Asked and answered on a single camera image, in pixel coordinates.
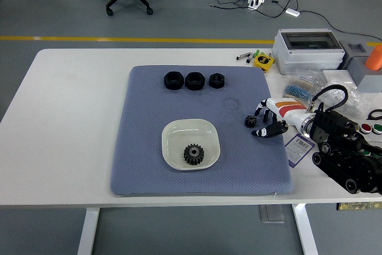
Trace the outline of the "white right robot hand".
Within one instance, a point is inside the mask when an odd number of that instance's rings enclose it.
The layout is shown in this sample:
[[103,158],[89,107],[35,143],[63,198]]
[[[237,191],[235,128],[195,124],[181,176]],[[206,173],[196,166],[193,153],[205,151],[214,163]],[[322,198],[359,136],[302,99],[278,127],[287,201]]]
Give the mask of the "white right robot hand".
[[269,112],[273,113],[272,124],[252,131],[253,136],[271,138],[285,133],[288,127],[293,125],[299,133],[309,137],[308,129],[315,116],[308,113],[307,108],[297,100],[292,98],[265,99],[258,104],[254,116],[258,116],[262,108],[265,108],[263,122],[267,122]]

